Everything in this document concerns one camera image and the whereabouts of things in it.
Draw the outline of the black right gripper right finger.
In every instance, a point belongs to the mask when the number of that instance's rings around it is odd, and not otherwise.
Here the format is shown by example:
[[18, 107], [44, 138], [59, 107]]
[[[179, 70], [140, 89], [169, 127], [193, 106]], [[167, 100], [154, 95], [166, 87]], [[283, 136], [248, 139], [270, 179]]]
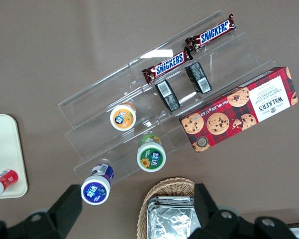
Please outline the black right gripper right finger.
[[194, 185], [194, 208], [203, 231], [238, 231], [238, 211], [231, 206], [217, 206], [202, 183]]

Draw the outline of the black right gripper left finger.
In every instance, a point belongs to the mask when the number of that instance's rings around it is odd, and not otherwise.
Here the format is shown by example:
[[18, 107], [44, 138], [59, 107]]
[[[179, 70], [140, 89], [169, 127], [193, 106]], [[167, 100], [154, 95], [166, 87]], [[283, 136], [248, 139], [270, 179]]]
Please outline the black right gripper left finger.
[[80, 185], [71, 185], [46, 212], [24, 221], [27, 239], [64, 239], [82, 212]]

